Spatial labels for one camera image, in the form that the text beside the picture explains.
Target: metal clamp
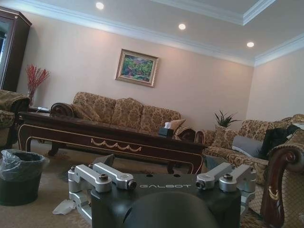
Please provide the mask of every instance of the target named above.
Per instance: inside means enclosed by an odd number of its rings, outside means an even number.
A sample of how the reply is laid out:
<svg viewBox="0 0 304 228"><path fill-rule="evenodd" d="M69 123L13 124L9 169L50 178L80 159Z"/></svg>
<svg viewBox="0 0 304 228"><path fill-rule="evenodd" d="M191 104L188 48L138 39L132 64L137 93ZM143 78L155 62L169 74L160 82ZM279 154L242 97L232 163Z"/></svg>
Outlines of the metal clamp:
<svg viewBox="0 0 304 228"><path fill-rule="evenodd" d="M112 182L120 189L133 190L136 182L133 175L119 172L103 163L72 166L68 171L69 197L76 203L79 214L92 224L92 209L83 191L95 189L99 193L112 189Z"/></svg>
<svg viewBox="0 0 304 228"><path fill-rule="evenodd" d="M231 171L231 164L223 162L214 169L197 175L196 187L202 190L212 189L214 188L214 183L217 182L221 176L223 176L225 173L230 173Z"/></svg>
<svg viewBox="0 0 304 228"><path fill-rule="evenodd" d="M229 163L222 163L206 173L197 175L196 186L199 189L212 189L219 181L219 188L224 192L241 191L242 219L246 214L249 202L255 198L257 172L248 165L240 165L232 171Z"/></svg>
<svg viewBox="0 0 304 228"><path fill-rule="evenodd" d="M94 164L93 170L107 174L119 189L133 190L136 188L137 184L132 174L120 172L101 162Z"/></svg>

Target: recessed ceiling light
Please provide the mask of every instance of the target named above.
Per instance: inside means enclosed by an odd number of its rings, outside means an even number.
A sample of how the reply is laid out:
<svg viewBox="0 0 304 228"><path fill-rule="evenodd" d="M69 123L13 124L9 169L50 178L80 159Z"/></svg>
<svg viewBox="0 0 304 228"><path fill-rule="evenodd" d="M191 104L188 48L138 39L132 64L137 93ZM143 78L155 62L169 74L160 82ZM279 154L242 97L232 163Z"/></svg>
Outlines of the recessed ceiling light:
<svg viewBox="0 0 304 228"><path fill-rule="evenodd" d="M255 45L254 42L248 42L248 43L247 43L247 47L249 47L249 48L250 48L250 47L252 48L254 45Z"/></svg>
<svg viewBox="0 0 304 228"><path fill-rule="evenodd" d="M97 9L99 9L99 10L103 10L103 9L104 9L104 7L105 7L105 5L104 5L104 4L102 4L101 2L96 3L96 8L97 8Z"/></svg>
<svg viewBox="0 0 304 228"><path fill-rule="evenodd" d="M186 25L185 24L179 24L179 28L180 28L180 30L185 30L186 29Z"/></svg>

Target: trash can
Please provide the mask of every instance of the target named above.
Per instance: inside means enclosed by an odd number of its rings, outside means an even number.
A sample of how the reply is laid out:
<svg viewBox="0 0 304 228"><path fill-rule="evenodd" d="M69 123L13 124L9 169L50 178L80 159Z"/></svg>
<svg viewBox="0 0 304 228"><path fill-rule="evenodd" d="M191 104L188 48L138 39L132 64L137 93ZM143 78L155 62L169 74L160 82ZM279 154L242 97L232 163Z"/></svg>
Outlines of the trash can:
<svg viewBox="0 0 304 228"><path fill-rule="evenodd" d="M3 150L0 161L0 205L20 206L35 201L43 168L49 160L31 152Z"/></svg>

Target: white crown molding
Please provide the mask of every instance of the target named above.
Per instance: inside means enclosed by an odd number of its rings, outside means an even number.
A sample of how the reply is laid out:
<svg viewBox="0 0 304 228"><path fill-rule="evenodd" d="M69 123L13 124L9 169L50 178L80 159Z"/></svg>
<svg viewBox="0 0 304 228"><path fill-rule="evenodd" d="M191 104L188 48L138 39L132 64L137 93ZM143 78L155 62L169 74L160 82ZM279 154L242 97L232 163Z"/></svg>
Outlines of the white crown molding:
<svg viewBox="0 0 304 228"><path fill-rule="evenodd" d="M67 10L53 5L45 4L35 0L14 0L1 3L2 6L33 13L48 18L66 21L94 29L99 29L127 37L146 40L153 43L175 47L206 56L228 60L247 66L253 66L254 60L229 50L218 47L169 36L165 33L155 32L141 27L105 20L77 11Z"/></svg>
<svg viewBox="0 0 304 228"><path fill-rule="evenodd" d="M243 25L243 15L193 0L151 0L164 5Z"/></svg>
<svg viewBox="0 0 304 228"><path fill-rule="evenodd" d="M255 67L304 48L304 33L255 57Z"/></svg>
<svg viewBox="0 0 304 228"><path fill-rule="evenodd" d="M260 14L263 10L265 10L268 6L274 3L276 0L259 0L244 14L235 13L226 9L221 9L205 3L199 3L193 0L151 0L151 1L244 26L252 19L254 19L258 14Z"/></svg>
<svg viewBox="0 0 304 228"><path fill-rule="evenodd" d="M256 4L254 4L246 13L243 15L243 25L247 24L257 15L259 15L262 11L264 11L268 6L274 3L276 0L259 0Z"/></svg>

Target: beige wall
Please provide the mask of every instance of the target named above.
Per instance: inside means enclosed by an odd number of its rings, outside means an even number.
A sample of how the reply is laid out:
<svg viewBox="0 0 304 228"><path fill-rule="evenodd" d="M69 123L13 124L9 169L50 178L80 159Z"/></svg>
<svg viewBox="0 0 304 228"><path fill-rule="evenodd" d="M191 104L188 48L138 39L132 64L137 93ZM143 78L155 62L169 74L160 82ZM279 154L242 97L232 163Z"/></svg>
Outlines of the beige wall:
<svg viewBox="0 0 304 228"><path fill-rule="evenodd" d="M34 105L71 103L78 91L112 98L132 97L144 104L179 111L186 124L212 129L222 109L244 119L253 68L188 51L27 14L33 23L23 69L45 67L51 77L37 90ZM160 58L155 88L116 81L121 49ZM18 91L26 93L21 73Z"/></svg>
<svg viewBox="0 0 304 228"><path fill-rule="evenodd" d="M304 49L255 68L247 119L280 120L304 114Z"/></svg>

